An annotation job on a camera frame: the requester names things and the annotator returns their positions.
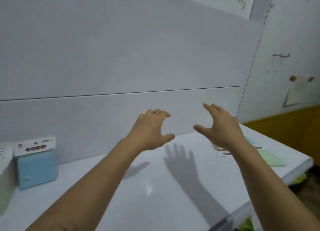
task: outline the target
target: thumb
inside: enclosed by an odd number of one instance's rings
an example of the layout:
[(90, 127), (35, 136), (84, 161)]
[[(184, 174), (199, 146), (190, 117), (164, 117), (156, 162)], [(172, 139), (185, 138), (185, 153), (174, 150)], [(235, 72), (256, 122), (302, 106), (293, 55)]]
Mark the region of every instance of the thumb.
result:
[(199, 132), (200, 134), (204, 135), (205, 137), (207, 137), (209, 135), (209, 131), (211, 128), (205, 128), (201, 125), (194, 125), (193, 129)]
[(176, 136), (174, 134), (172, 134), (172, 133), (162, 136), (162, 140), (161, 140), (162, 146), (164, 144), (170, 142), (171, 140), (174, 140), (175, 137)]

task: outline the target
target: white table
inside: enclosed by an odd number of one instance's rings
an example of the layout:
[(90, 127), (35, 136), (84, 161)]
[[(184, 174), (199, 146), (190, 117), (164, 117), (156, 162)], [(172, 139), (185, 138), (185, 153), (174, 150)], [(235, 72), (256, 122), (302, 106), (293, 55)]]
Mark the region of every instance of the white table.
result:
[[(309, 156), (245, 126), (241, 128), (245, 136), (264, 145), (286, 163), (286, 167), (273, 168), (286, 184), (313, 165)], [(164, 161), (166, 148), (172, 153), (167, 160), (168, 167)], [(189, 150), (193, 152), (194, 162), (183, 155), (175, 157), (174, 149), (180, 151), (181, 148), (185, 149), (187, 157)], [(60, 165), (56, 181), (16, 190), (8, 209), (0, 217), (1, 230), (25, 230), (104, 156)], [(206, 231), (225, 218), (229, 225), (237, 227), (253, 213), (235, 160), (218, 156), (205, 137), (192, 132), (138, 156), (97, 230)]]

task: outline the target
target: green card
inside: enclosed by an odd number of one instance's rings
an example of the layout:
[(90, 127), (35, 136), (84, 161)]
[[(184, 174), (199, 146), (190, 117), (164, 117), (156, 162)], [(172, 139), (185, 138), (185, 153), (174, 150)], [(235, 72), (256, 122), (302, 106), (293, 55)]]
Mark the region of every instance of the green card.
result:
[(266, 161), (268, 165), (271, 167), (283, 167), (286, 166), (285, 163), (282, 162), (277, 156), (272, 154), (268, 150), (259, 150), (260, 156)]

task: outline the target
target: left hand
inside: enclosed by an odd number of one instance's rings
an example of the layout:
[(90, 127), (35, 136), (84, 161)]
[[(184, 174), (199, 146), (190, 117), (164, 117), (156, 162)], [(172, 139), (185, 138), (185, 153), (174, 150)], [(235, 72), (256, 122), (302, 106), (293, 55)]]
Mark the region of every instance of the left hand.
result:
[(141, 151), (162, 147), (175, 138), (174, 134), (161, 135), (161, 127), (170, 114), (159, 109), (140, 114), (126, 139)]

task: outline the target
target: yellow wall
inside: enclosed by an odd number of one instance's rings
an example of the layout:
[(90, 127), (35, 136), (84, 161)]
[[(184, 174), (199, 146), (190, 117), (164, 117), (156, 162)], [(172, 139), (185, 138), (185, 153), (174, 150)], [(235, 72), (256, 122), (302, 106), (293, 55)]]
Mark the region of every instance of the yellow wall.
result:
[(320, 166), (320, 106), (244, 123), (314, 159)]

